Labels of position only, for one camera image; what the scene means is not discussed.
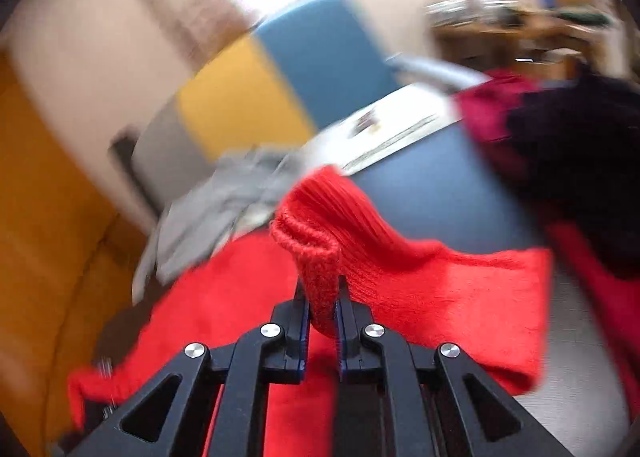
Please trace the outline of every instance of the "white wall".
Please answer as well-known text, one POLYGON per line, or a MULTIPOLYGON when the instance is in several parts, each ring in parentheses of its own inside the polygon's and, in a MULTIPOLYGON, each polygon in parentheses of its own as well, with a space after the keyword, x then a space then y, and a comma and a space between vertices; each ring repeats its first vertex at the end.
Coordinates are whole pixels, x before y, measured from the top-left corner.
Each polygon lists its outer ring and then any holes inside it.
MULTIPOLYGON (((356 0, 388 53, 431 55, 431 0, 356 0)), ((140 128, 191 75, 143 0, 22 0, 10 21, 15 68, 44 121, 129 217, 150 216, 107 155, 123 127, 140 128)))

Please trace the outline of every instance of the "gray garment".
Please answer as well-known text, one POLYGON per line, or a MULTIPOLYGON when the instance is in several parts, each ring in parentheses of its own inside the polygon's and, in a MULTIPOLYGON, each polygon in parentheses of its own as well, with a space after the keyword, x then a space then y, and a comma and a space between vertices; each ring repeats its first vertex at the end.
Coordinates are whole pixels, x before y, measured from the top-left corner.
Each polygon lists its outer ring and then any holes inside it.
POLYGON ((165 285, 236 233, 264 225, 302 174, 296 153, 258 149, 223 155, 208 180, 165 209, 133 277, 133 303, 142 299, 154 269, 165 285))

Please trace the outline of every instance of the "silver screw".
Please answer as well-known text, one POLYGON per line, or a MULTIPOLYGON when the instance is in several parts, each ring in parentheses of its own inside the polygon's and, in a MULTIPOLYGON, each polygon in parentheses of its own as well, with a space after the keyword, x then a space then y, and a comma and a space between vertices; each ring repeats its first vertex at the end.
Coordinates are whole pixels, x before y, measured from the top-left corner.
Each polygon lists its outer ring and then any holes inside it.
POLYGON ((385 333, 385 328, 377 323, 372 323, 364 328, 364 333, 371 338, 380 338, 385 333))
POLYGON ((440 347, 440 353, 445 358, 457 358, 460 355, 460 347, 455 343, 443 343, 440 347))
POLYGON ((199 358, 204 354, 204 345, 202 343, 190 343, 184 348, 184 353, 192 358, 199 358))
POLYGON ((265 323, 260 327, 260 333, 267 338, 275 338, 281 330, 277 323, 265 323))

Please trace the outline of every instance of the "wooden floor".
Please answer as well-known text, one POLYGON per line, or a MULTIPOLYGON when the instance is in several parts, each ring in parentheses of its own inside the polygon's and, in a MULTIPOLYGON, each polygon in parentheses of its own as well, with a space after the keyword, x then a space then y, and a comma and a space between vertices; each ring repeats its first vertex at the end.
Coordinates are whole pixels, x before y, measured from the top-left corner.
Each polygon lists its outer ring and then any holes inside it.
POLYGON ((144 236, 53 138, 0 53, 0 411, 32 457, 70 426, 66 375, 130 304, 144 236))

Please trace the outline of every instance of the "red garment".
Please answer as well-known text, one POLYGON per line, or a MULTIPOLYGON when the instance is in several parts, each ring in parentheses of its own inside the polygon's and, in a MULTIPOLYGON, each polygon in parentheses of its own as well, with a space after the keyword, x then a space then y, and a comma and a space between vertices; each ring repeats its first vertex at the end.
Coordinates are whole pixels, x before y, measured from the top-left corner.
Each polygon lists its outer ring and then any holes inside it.
MULTIPOLYGON (((526 179, 526 163, 510 147, 505 122, 520 104, 520 94, 532 84, 508 71, 478 87, 456 95, 465 128, 500 174, 520 184, 526 179)), ((590 298, 618 366, 631 418, 640 414, 640 276, 622 280, 600 262, 575 224, 541 212, 545 230, 564 259, 573 267, 590 298)))
MULTIPOLYGON (((353 299, 409 341, 461 344, 512 393, 537 382, 548 303, 546 249, 464 255, 437 241, 407 241, 328 167, 292 190, 271 231, 295 263, 265 233, 254 233, 186 272, 110 379, 94 370, 69 377, 76 424, 82 423, 82 397, 123 402, 186 344, 227 344, 268 321, 273 305, 292 296, 298 272, 322 332, 332 332, 342 273, 353 299)), ((312 329, 305 382, 270 391, 265 455, 330 455, 335 357, 335 342, 312 329)))

